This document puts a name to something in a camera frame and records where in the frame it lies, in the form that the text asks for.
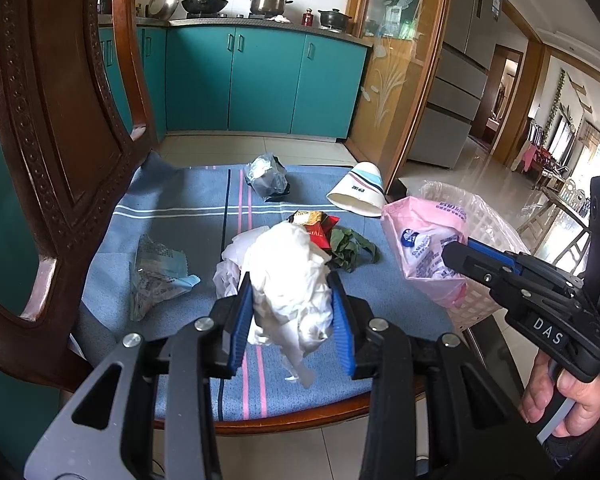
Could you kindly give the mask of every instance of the teal cabinet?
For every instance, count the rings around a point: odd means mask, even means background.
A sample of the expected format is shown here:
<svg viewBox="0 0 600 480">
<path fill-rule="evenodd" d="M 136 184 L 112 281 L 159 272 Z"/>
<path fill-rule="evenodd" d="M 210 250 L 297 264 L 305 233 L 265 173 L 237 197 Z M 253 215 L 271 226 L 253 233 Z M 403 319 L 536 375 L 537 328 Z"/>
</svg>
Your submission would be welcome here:
<svg viewBox="0 0 600 480">
<path fill-rule="evenodd" d="M 0 146 L 0 304 L 18 316 L 38 272 L 38 250 Z M 0 371 L 0 451 L 18 472 L 58 413 L 59 392 Z"/>
<path fill-rule="evenodd" d="M 147 27 L 142 33 L 142 41 L 138 44 L 141 46 L 144 78 L 154 109 L 155 133 L 158 142 L 161 142 L 167 133 L 164 73 L 167 31 L 164 28 Z"/>
<path fill-rule="evenodd" d="M 288 134 L 296 102 L 304 34 L 235 29 L 229 129 Z"/>
<path fill-rule="evenodd" d="M 100 45 L 102 46 L 102 57 L 104 58 L 105 72 L 107 73 L 107 82 L 113 95 L 113 101 L 116 103 L 120 118 L 128 132 L 131 132 L 131 111 L 126 100 L 125 86 L 122 84 L 118 57 L 116 56 L 116 45 L 113 39 L 113 28 L 100 29 Z"/>
<path fill-rule="evenodd" d="M 307 34 L 291 133 L 345 139 L 366 48 Z"/>
<path fill-rule="evenodd" d="M 164 138 L 167 131 L 165 115 L 165 79 L 164 59 L 167 31 L 163 28 L 144 27 L 137 28 L 138 47 L 142 57 L 144 78 L 149 91 L 149 98 L 154 110 L 155 129 L 158 141 Z M 128 132 L 132 129 L 131 111 L 126 100 L 125 87 L 122 83 L 116 45 L 113 37 L 113 28 L 100 29 L 100 46 L 104 58 L 107 81 L 116 103 L 118 113 Z"/>
<path fill-rule="evenodd" d="M 166 78 L 169 130 L 226 130 L 235 27 L 168 31 Z"/>
</svg>

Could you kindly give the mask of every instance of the human hand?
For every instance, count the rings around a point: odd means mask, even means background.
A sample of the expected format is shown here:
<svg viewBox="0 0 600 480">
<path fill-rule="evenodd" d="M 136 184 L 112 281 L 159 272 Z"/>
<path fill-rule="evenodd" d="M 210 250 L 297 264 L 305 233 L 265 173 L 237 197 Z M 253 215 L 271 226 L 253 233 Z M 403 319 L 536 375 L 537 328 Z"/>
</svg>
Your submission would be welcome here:
<svg viewBox="0 0 600 480">
<path fill-rule="evenodd" d="M 518 411 L 527 422 L 535 423 L 542 418 L 544 409 L 554 396 L 554 384 L 549 376 L 551 358 L 538 351 Z M 582 383 L 563 370 L 558 377 L 558 391 L 576 404 L 569 415 L 554 430 L 558 437 L 579 436 L 589 431 L 600 419 L 600 376 L 590 383 Z"/>
</svg>

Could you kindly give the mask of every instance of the paper cup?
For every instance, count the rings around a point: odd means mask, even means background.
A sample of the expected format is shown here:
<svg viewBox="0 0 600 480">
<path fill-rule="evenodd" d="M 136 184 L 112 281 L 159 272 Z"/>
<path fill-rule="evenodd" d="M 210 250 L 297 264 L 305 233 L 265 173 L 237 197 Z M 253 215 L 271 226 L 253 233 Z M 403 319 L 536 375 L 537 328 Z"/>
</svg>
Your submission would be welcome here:
<svg viewBox="0 0 600 480">
<path fill-rule="evenodd" d="M 327 200 L 361 216 L 380 216 L 386 205 L 380 171 L 371 162 L 356 164 L 327 194 Z"/>
</svg>

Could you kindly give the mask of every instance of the black pot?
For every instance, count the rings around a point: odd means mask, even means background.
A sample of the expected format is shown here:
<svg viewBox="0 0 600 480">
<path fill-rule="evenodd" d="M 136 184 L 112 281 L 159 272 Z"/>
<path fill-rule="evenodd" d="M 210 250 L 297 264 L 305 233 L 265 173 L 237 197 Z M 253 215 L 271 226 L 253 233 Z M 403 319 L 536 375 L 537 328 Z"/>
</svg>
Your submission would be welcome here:
<svg viewBox="0 0 600 480">
<path fill-rule="evenodd" d="M 347 30 L 347 23 L 349 23 L 351 17 L 341 13 L 339 9 L 319 10 L 318 12 L 320 12 L 320 24 L 323 27 L 333 28 L 334 30 Z"/>
<path fill-rule="evenodd" d="M 190 14 L 215 14 L 220 12 L 226 4 L 227 0 L 182 0 L 180 2 L 184 10 Z"/>
</svg>

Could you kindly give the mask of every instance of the red bottle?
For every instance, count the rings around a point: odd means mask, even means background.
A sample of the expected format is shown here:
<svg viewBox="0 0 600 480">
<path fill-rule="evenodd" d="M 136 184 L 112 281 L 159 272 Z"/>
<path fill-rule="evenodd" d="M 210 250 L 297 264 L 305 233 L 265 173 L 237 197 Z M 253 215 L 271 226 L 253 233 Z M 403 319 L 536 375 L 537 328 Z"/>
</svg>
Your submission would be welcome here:
<svg viewBox="0 0 600 480">
<path fill-rule="evenodd" d="M 302 15 L 302 24 L 306 27 L 314 26 L 314 16 L 311 13 L 311 9 L 307 9 L 306 12 Z"/>
</svg>

